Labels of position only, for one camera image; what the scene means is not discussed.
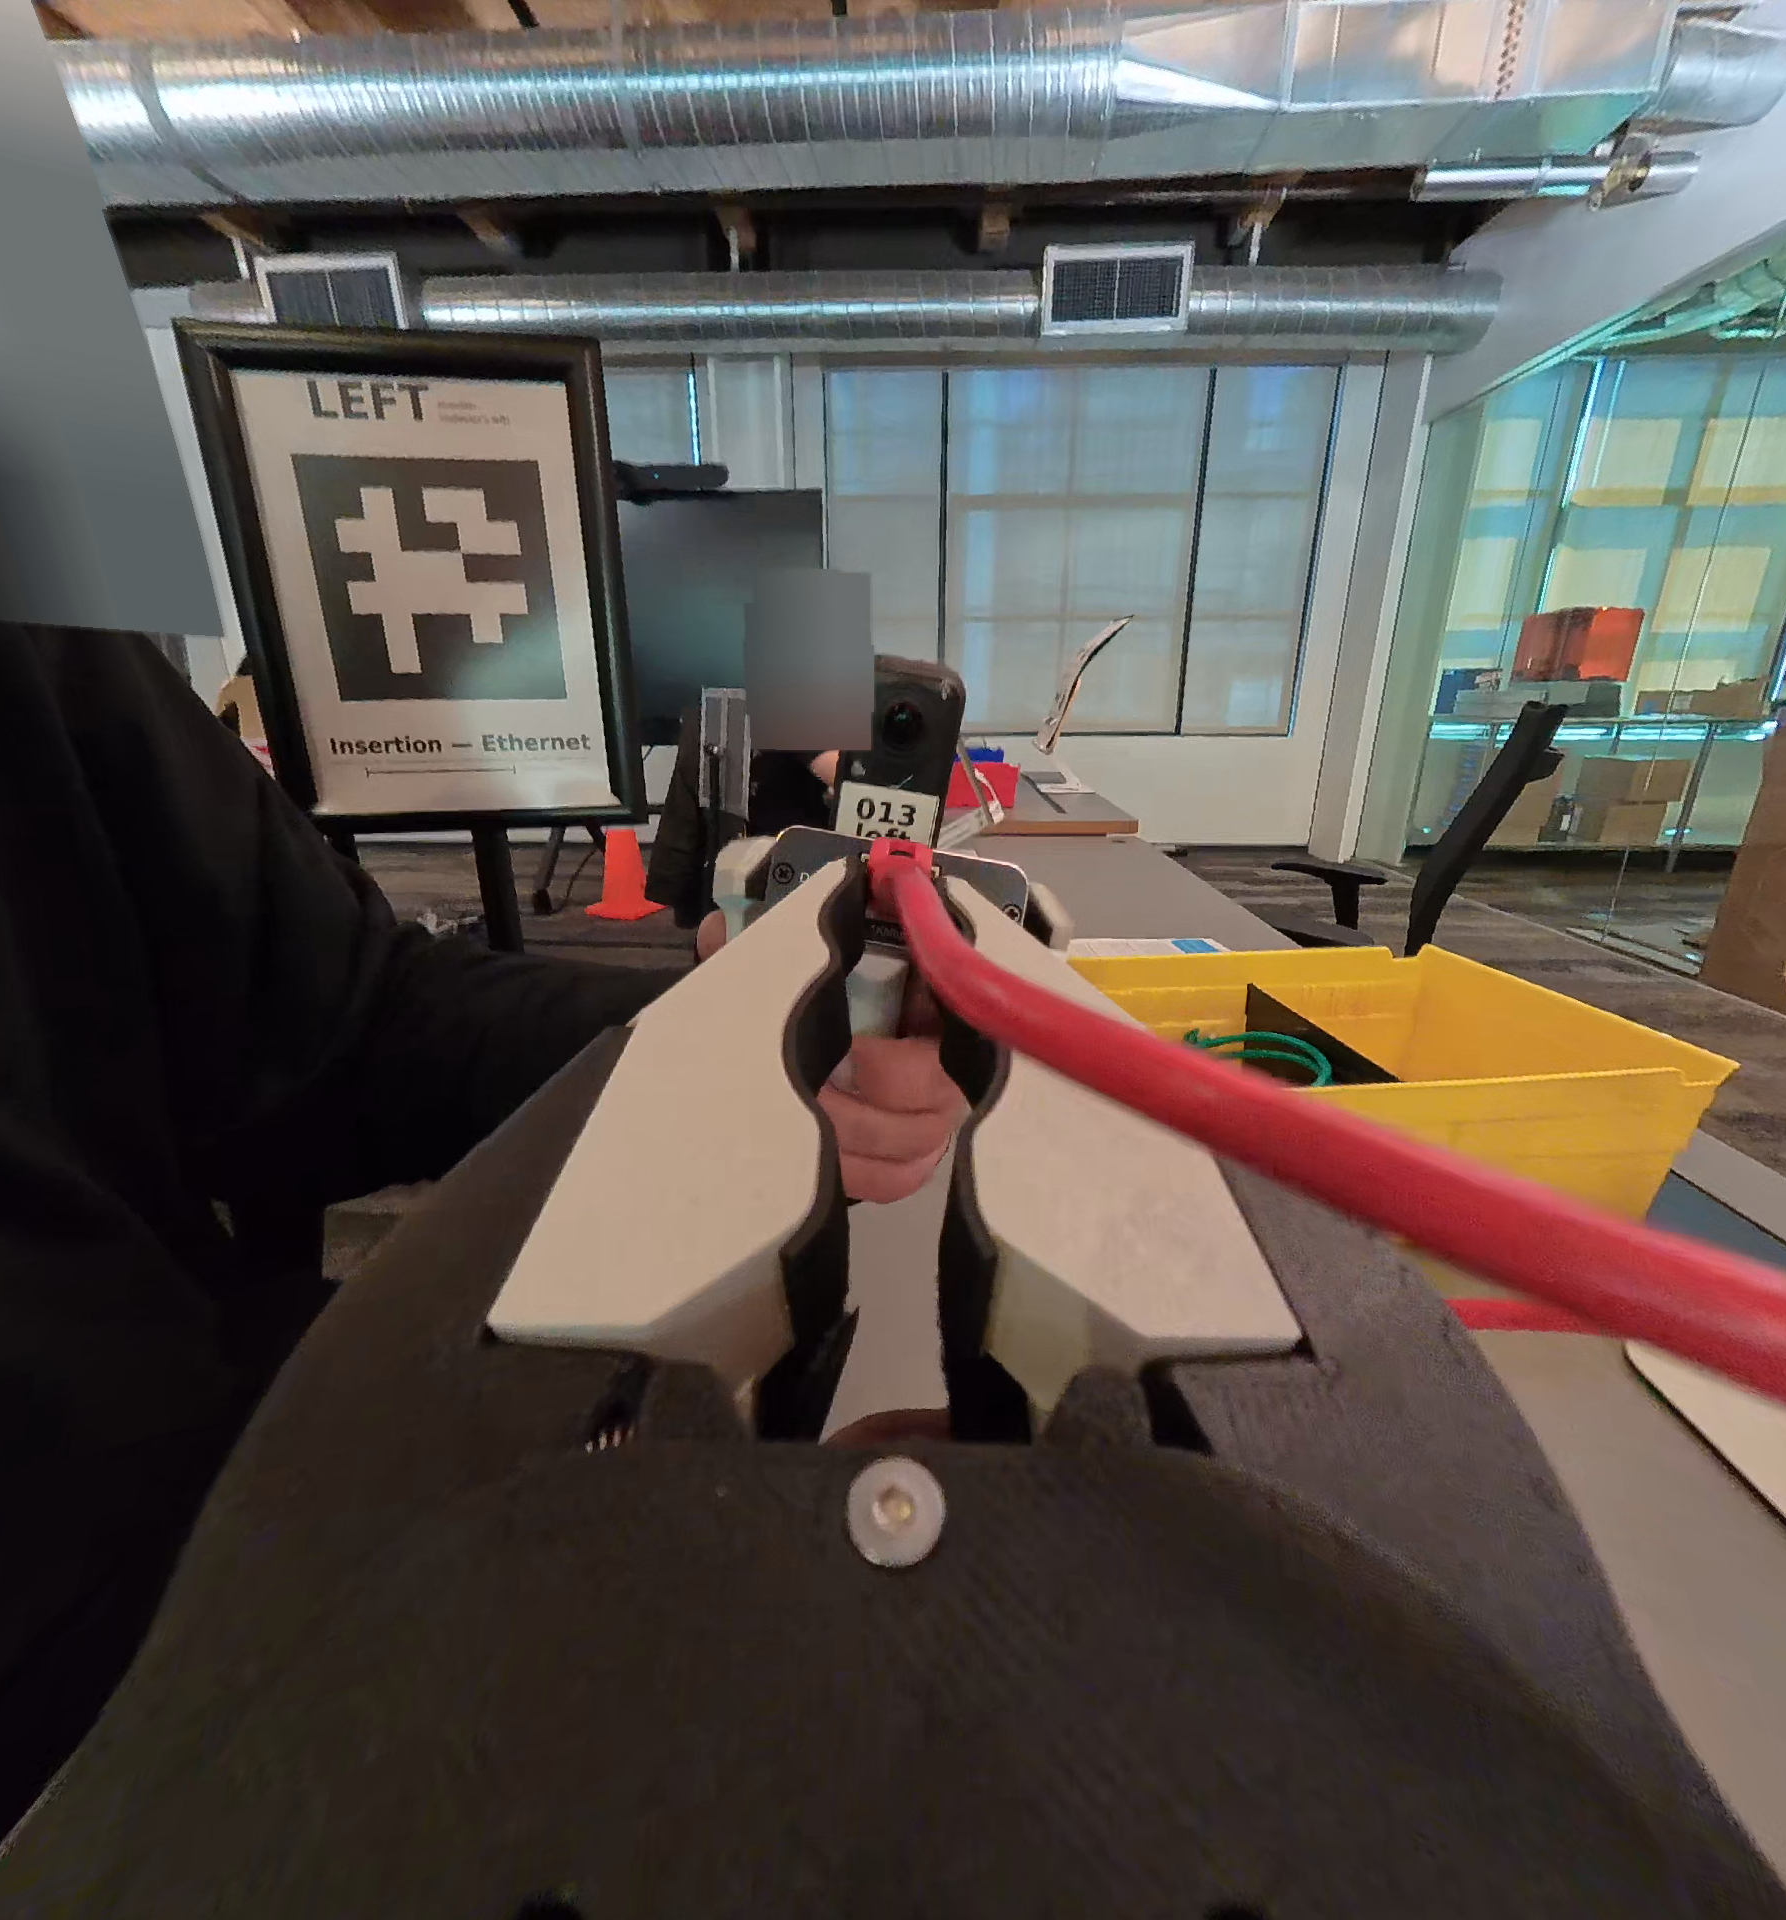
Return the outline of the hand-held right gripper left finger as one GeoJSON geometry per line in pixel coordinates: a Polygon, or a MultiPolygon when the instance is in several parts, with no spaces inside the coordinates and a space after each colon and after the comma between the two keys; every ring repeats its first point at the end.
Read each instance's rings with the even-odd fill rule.
{"type": "Polygon", "coordinates": [[[503,1344],[692,1365],[762,1438],[817,1438],[852,1353],[817,1095],[852,1051],[859,863],[817,869],[629,1024],[486,1316],[503,1344]]]}

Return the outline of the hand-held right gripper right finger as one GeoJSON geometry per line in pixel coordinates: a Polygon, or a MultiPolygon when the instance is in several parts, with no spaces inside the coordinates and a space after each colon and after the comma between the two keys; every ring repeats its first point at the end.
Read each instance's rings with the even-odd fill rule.
{"type": "Polygon", "coordinates": [[[1077,1374],[1287,1359],[1302,1327],[1219,1164],[940,1015],[968,1103],[938,1238],[954,1438],[1029,1438],[1077,1374]]]}

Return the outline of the black ethernet splitter box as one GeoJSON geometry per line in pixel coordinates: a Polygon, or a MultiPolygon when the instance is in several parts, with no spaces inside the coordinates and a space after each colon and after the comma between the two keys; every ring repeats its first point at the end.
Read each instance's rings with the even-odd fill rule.
{"type": "MultiPolygon", "coordinates": [[[[832,828],[785,828],[771,843],[763,858],[763,888],[760,917],[771,917],[782,903],[796,901],[813,877],[832,865],[864,867],[868,840],[853,839],[832,828]]],[[[1029,939],[1042,941],[1045,933],[1033,918],[1031,885],[1021,869],[1011,863],[979,858],[971,850],[929,853],[929,867],[938,891],[946,897],[948,883],[961,885],[968,893],[985,903],[1001,918],[1009,920],[1029,939]]],[[[837,935],[825,935],[827,948],[833,955],[879,953],[906,960],[906,937],[896,920],[876,914],[868,905],[837,908],[837,935]]]]}

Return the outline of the yellow plastic bin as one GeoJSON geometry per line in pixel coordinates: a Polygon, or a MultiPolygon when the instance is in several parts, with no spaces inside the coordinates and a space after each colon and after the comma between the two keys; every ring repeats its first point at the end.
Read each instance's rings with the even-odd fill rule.
{"type": "Polygon", "coordinates": [[[1736,1074],[1721,1054],[1436,947],[1072,969],[1170,1043],[1302,1036],[1343,1061],[1314,1098],[1630,1221],[1736,1074]]]}

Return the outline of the person's left hand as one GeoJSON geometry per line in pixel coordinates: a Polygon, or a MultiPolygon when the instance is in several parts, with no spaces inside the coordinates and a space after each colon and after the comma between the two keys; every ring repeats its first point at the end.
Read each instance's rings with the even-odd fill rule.
{"type": "Polygon", "coordinates": [[[942,1035],[924,978],[906,972],[896,1031],[856,1035],[820,1088],[850,1202],[902,1202],[952,1153],[968,1103],[942,1065],[942,1035]]]}

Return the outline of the wooden top table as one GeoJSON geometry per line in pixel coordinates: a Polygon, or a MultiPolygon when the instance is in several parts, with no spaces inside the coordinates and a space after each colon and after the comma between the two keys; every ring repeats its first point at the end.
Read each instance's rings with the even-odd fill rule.
{"type": "Polygon", "coordinates": [[[971,815],[985,839],[1138,839],[1142,823],[1105,796],[1085,788],[1042,787],[1021,776],[1011,801],[1001,801],[1001,818],[983,823],[971,815]]]}

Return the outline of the orange traffic cone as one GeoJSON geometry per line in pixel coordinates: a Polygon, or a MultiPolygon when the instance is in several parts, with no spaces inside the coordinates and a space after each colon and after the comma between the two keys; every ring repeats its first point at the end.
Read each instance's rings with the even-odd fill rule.
{"type": "Polygon", "coordinates": [[[633,828],[613,827],[600,835],[598,898],[586,918],[605,924],[637,924],[659,914],[662,903],[647,893],[647,872],[633,828]]]}

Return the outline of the black screen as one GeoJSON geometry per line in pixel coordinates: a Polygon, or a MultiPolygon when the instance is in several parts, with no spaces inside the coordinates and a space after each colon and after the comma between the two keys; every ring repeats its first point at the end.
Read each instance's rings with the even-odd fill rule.
{"type": "Polygon", "coordinates": [[[816,490],[621,498],[617,534],[640,740],[677,745],[703,690],[746,685],[746,620],[762,576],[823,564],[816,490]]]}

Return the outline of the black framed marker sign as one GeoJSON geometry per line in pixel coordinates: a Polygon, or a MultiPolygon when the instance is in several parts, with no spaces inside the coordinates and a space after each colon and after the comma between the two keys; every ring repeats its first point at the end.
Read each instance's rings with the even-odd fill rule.
{"type": "Polygon", "coordinates": [[[645,816],[600,344],[177,320],[269,773],[335,845],[645,816]]]}

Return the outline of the black office chair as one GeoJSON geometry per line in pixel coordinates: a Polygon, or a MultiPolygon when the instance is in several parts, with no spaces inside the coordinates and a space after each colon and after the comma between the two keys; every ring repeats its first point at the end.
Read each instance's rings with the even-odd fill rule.
{"type": "MultiPolygon", "coordinates": [[[[1555,748],[1555,735],[1566,716],[1568,709],[1554,702],[1529,702],[1520,709],[1500,753],[1417,865],[1399,942],[1404,958],[1417,957],[1433,942],[1460,881],[1505,823],[1522,792],[1562,769],[1564,756],[1555,748]]],[[[1294,948],[1371,948],[1375,944],[1360,927],[1361,897],[1389,883],[1385,869],[1314,855],[1280,858],[1270,869],[1326,887],[1332,911],[1330,920],[1283,911],[1263,912],[1262,920],[1274,935],[1290,941],[1294,948]]]]}

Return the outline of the white vent grille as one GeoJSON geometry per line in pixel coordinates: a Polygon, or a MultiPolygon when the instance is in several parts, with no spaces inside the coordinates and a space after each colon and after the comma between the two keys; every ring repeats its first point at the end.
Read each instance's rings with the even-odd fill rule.
{"type": "Polygon", "coordinates": [[[1192,301],[1192,240],[1055,245],[1039,262],[1038,337],[1185,334],[1192,301]]]}
{"type": "Polygon", "coordinates": [[[253,260],[269,324],[307,330],[406,330],[409,308],[394,252],[288,252],[253,260]]]}

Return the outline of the metal shelf with boxes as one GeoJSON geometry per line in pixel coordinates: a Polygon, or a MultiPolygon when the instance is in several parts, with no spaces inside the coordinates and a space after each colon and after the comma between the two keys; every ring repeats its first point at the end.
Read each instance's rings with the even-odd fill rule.
{"type": "Polygon", "coordinates": [[[1774,670],[1717,678],[1689,662],[1665,685],[1522,685],[1500,667],[1437,674],[1407,805],[1405,849],[1437,845],[1529,704],[1559,707],[1554,766],[1491,830],[1491,853],[1660,853],[1667,863],[1738,853],[1778,723],[1786,648],[1774,670]]]}

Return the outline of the silver air duct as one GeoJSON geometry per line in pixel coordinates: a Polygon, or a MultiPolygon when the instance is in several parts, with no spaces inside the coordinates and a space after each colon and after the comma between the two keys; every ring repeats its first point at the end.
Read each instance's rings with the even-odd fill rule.
{"type": "Polygon", "coordinates": [[[1184,334],[1039,337],[1042,270],[432,277],[434,330],[584,337],[633,353],[705,348],[1184,348],[1410,353],[1475,348],[1504,285],[1417,265],[1195,266],[1184,334]]]}

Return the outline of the large silver duct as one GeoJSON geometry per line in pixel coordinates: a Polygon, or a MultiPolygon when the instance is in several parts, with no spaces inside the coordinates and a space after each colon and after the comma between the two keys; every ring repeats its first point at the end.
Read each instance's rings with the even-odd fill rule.
{"type": "Polygon", "coordinates": [[[111,211],[1417,174],[1731,133],[1786,33],[1689,4],[1201,4],[48,42],[111,211]]]}

